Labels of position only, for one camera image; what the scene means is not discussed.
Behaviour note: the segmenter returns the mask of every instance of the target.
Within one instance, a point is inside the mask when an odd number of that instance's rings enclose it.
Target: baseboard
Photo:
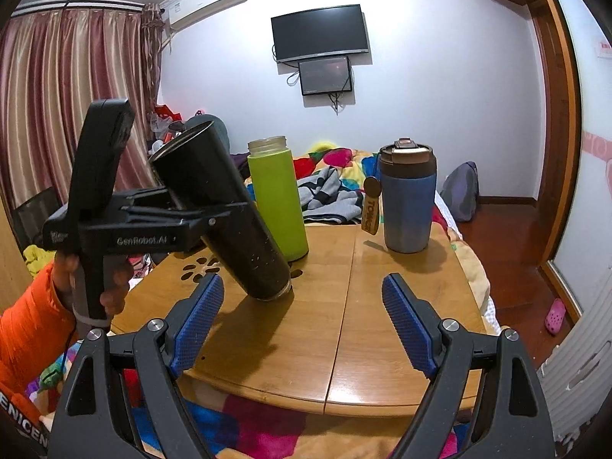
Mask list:
[[[557,271],[557,268],[551,260],[547,260],[540,266],[540,273],[549,281],[555,293],[561,299],[570,315],[570,319],[576,324],[582,315],[582,309],[574,299],[570,289],[565,284],[565,281]]]
[[[478,203],[496,203],[498,205],[531,205],[536,206],[536,199],[532,196],[484,196],[478,197]]]

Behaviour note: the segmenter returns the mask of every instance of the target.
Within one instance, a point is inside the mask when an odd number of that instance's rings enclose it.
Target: gray and black cloth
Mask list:
[[[338,169],[326,166],[298,180],[302,215],[306,223],[359,224],[363,194],[342,185]]]

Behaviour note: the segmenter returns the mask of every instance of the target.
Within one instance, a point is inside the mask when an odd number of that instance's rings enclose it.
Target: multicolored bedding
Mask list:
[[[295,159],[298,179],[325,166],[338,168],[345,187],[363,190],[363,180],[376,175],[376,157],[369,152],[334,148],[314,151]],[[463,242],[448,209],[436,199],[442,219],[448,225],[449,239],[458,254],[474,297],[481,309],[488,302],[489,283],[484,269],[467,243]],[[485,322],[487,330],[495,328]],[[62,357],[28,387],[28,396],[36,403],[50,426],[53,411],[78,344],[67,354],[65,368],[60,371]],[[135,372],[128,371],[126,380],[130,402],[143,443],[149,452],[159,455],[159,444],[148,413],[140,397]],[[228,395],[211,386],[182,376],[179,388],[211,451],[219,459],[384,459],[389,456],[409,425],[408,418],[347,418],[280,409],[245,398]],[[457,425],[448,438],[441,457],[457,452],[467,429]]]

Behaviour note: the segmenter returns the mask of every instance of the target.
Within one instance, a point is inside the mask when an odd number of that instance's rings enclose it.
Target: wooden table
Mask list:
[[[310,252],[293,263],[293,292],[273,302],[246,296],[209,249],[171,254],[127,297],[117,333],[164,317],[219,268],[225,299],[195,367],[187,373],[231,394],[305,412],[412,416],[427,380],[412,368],[381,299],[382,279],[400,272],[441,317],[484,333],[476,302],[442,228],[428,248],[398,254],[358,226],[307,226]],[[461,408],[473,406],[478,371]]]

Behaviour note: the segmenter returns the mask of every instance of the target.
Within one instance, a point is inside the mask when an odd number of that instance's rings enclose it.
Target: monitor screen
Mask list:
[[[272,35],[277,62],[368,51],[360,5],[273,17]]]
[[[353,90],[351,68],[346,56],[300,61],[299,70],[304,96]]]

